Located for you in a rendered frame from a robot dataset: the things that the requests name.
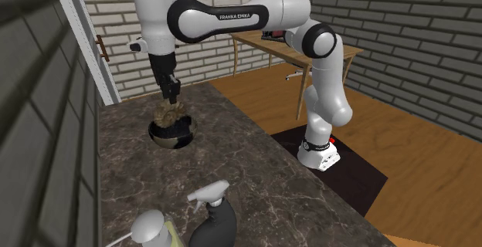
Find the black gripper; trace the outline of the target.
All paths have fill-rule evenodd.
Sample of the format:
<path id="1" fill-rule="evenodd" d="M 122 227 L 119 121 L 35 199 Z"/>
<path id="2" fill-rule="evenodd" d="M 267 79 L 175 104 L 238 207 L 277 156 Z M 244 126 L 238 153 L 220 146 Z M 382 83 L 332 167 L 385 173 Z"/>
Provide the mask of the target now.
<path id="1" fill-rule="evenodd" d="M 154 78 L 161 88 L 163 98 L 170 100 L 170 104 L 177 103 L 181 83 L 174 76 L 174 70 L 177 65 L 175 53 L 171 52 L 167 55 L 149 53 L 148 56 Z"/>

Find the brown crumpled lump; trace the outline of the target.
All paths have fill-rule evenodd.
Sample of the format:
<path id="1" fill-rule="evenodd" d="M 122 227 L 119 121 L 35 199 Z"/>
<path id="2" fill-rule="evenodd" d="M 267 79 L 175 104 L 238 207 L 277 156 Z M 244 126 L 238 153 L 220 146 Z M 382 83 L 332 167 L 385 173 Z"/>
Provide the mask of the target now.
<path id="1" fill-rule="evenodd" d="M 183 103 L 170 103 L 170 100 L 162 100 L 154 109 L 153 121 L 158 127 L 167 128 L 180 120 L 185 114 Z"/>

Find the black bowl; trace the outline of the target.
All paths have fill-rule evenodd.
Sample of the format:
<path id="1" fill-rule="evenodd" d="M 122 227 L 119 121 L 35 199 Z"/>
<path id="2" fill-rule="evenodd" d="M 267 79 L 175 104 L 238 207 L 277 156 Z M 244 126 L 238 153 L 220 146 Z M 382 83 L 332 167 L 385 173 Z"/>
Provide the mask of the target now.
<path id="1" fill-rule="evenodd" d="M 159 127 L 154 121 L 151 121 L 148 134 L 159 147 L 180 149 L 193 141 L 197 130 L 197 121 L 190 115 L 185 115 L 167 128 Z"/>

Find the red and black box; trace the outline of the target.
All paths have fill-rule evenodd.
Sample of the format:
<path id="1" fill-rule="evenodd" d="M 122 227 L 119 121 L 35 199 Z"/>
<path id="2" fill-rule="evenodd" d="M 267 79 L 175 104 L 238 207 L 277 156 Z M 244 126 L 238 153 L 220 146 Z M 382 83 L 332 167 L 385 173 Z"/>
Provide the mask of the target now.
<path id="1" fill-rule="evenodd" d="M 285 35 L 285 31 L 283 30 L 262 31 L 261 39 L 276 41 L 276 42 L 285 42 L 284 35 Z"/>

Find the wooden table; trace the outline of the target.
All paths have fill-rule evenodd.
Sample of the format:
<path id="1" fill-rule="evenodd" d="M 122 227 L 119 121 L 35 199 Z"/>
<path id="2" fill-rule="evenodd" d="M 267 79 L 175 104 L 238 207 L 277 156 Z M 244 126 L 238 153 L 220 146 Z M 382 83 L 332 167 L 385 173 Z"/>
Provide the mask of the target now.
<path id="1" fill-rule="evenodd" d="M 307 88 L 308 74 L 311 71 L 311 59 L 296 52 L 294 49 L 290 48 L 283 42 L 274 42 L 269 40 L 261 39 L 261 31 L 249 31 L 249 32 L 236 32 L 230 33 L 233 41 L 234 49 L 234 68 L 233 76 L 236 75 L 238 66 L 238 42 L 252 46 L 255 49 L 262 50 L 269 54 L 269 67 L 272 66 L 272 58 L 278 57 L 285 60 L 287 63 L 299 66 L 302 69 L 302 80 L 300 84 L 300 92 L 297 102 L 297 114 L 296 120 L 300 119 L 300 113 L 303 103 L 304 91 Z"/>

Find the grey pump soap dispenser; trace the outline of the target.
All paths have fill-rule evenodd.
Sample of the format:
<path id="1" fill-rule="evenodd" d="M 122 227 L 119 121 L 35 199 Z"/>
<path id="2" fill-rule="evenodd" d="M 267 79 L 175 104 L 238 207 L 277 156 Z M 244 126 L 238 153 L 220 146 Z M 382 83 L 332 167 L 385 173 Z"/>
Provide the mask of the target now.
<path id="1" fill-rule="evenodd" d="M 122 235 L 105 247 L 115 247 L 128 238 L 142 247 L 186 247 L 178 234 L 174 219 L 157 209 L 140 214 L 126 235 Z"/>

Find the black spray bottle white head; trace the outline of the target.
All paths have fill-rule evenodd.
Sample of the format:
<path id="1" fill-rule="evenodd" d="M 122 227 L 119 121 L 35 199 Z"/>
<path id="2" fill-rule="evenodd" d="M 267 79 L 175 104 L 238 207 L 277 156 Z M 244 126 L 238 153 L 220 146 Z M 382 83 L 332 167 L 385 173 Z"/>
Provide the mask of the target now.
<path id="1" fill-rule="evenodd" d="M 227 180 L 219 180 L 187 196 L 196 200 L 194 213 L 205 203 L 208 218 L 192 233 L 188 247 L 235 247 L 237 233 L 236 213 L 225 198 Z"/>

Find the dark robot stand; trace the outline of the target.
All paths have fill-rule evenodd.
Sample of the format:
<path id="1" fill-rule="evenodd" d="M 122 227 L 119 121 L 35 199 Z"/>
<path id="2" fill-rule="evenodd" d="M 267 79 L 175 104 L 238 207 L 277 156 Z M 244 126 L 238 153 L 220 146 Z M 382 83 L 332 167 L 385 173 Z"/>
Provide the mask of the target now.
<path id="1" fill-rule="evenodd" d="M 341 160 L 326 171 L 308 170 L 365 217 L 388 177 L 336 136 L 331 135 L 331 138 Z"/>

